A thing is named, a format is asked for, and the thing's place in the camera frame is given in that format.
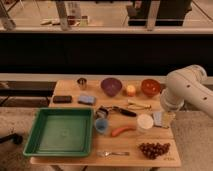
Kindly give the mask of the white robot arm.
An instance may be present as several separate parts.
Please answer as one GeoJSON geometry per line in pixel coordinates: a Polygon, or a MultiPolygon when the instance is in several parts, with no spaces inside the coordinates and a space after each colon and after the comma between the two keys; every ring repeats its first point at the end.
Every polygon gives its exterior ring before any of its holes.
{"type": "Polygon", "coordinates": [[[205,69],[190,65],[170,72],[165,78],[166,88],[160,95],[165,111],[178,111],[187,101],[213,119],[213,91],[203,85],[207,79],[205,69]]]}

